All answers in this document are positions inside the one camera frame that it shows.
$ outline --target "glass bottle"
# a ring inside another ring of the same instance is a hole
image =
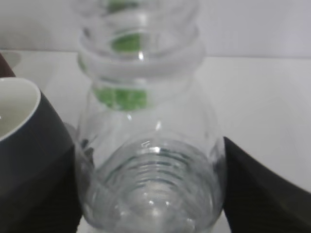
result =
[[[78,62],[92,79],[76,143],[88,223],[107,233],[209,232],[224,142],[193,78],[196,0],[78,0]]]

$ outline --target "glass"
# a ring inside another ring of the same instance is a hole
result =
[[[196,1],[76,9],[78,62],[93,80],[76,143],[87,222],[107,233],[209,232],[224,201],[225,150],[193,78],[204,57]]]

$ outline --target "bottle neck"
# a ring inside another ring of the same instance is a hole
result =
[[[94,81],[150,83],[200,65],[205,53],[195,26],[197,0],[87,2],[80,7],[79,61]]]
[[[170,77],[152,83],[113,83],[97,80],[91,87],[98,102],[116,111],[137,111],[156,107],[184,95],[192,84],[188,76]]]

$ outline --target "white surface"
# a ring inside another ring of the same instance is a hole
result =
[[[74,52],[5,52],[17,76],[39,85],[73,125],[89,80]],[[283,178],[311,192],[311,60],[207,58],[197,73],[225,136]]]
[[[26,79],[0,79],[0,141],[20,129],[41,100],[38,87]]]
[[[0,48],[76,50],[74,0],[1,0]],[[310,0],[200,0],[209,55],[311,57]]]
[[[92,227],[90,227],[90,225],[88,225],[84,217],[82,217],[80,225],[78,226],[77,233],[99,233],[99,232],[95,231]],[[220,215],[211,233],[231,233],[230,227],[228,225],[224,213]]]

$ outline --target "mug rim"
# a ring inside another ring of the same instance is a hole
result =
[[[13,129],[11,129],[8,133],[6,133],[2,137],[0,137],[0,143],[3,140],[10,137],[11,135],[15,134],[21,127],[23,127],[33,117],[33,115],[37,111],[38,106],[39,106],[40,101],[41,101],[41,91],[40,91],[39,87],[34,82],[32,82],[28,79],[16,78],[16,77],[4,77],[4,78],[0,78],[0,85],[2,82],[19,82],[19,83],[25,83],[25,84],[30,85],[36,93],[36,101],[35,101],[35,106],[31,110],[31,112],[27,115],[27,117],[24,118],[17,126],[15,126]]]

